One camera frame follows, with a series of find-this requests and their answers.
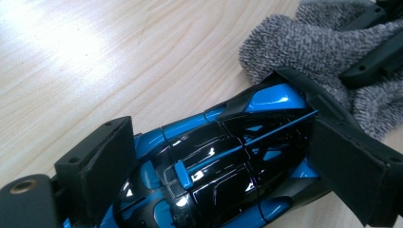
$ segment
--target gray towel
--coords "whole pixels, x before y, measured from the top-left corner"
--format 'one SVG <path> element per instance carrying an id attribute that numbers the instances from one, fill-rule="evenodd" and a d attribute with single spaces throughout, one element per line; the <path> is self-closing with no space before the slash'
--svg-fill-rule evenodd
<path id="1" fill-rule="evenodd" d="M 338 79 L 403 29 L 403 20 L 398 20 L 340 31 L 371 4 L 366 0 L 302 1 L 295 19 L 273 15 L 252 31 L 240 48 L 240 65 L 253 84 L 275 67 L 299 70 L 331 93 L 368 135 L 380 140 L 403 123 L 403 70 L 360 89 L 348 89 Z"/>

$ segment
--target wood grain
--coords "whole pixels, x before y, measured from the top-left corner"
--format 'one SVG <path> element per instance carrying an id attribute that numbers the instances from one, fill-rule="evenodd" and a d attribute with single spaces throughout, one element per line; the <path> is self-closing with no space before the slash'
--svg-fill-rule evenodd
<path id="1" fill-rule="evenodd" d="M 54 175 L 53 164 L 108 120 L 131 116 L 145 132 L 241 92 L 250 85 L 243 40 L 297 4 L 0 1 L 0 186 Z M 399 151 L 401 134 L 386 141 Z M 270 227 L 360 226 L 330 194 Z"/>

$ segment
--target fuzzy fabric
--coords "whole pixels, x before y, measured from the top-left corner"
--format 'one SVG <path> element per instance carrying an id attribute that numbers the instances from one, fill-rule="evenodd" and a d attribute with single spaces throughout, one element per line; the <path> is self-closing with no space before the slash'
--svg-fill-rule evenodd
<path id="1" fill-rule="evenodd" d="M 401 29 L 403 20 L 340 31 L 372 3 L 302 1 L 295 19 L 273 15 L 240 48 L 240 65 L 253 84 L 275 67 L 292 67 L 323 86 L 349 110 L 364 131 L 381 140 L 403 123 L 403 70 L 360 89 L 348 89 L 338 75 Z"/>

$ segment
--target screw hole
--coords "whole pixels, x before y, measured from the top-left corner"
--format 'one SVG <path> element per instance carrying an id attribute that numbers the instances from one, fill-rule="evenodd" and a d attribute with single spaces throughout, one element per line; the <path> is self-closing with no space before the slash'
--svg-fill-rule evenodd
<path id="1" fill-rule="evenodd" d="M 11 187 L 12 194 L 21 194 L 28 192 L 38 184 L 38 180 L 24 180 Z"/>
<path id="2" fill-rule="evenodd" d="M 79 160 L 80 160 L 79 158 L 73 157 L 73 158 L 71 158 L 70 160 L 68 160 L 68 162 L 69 162 L 69 163 L 75 163 L 75 162 L 77 162 L 77 161 L 79 161 Z"/>
<path id="3" fill-rule="evenodd" d="M 390 157 L 389 160 L 391 160 L 392 162 L 402 162 L 401 159 L 395 157 Z"/>

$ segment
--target table surface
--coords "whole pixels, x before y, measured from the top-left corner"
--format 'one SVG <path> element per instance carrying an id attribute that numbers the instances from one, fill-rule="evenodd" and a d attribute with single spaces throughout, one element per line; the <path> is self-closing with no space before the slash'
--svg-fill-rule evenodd
<path id="1" fill-rule="evenodd" d="M 242 42 L 298 1 L 0 1 L 0 186 L 53 164 L 108 120 L 145 132 L 250 83 Z M 402 129 L 385 141 L 403 151 Z M 270 227 L 362 227 L 333 193 Z"/>

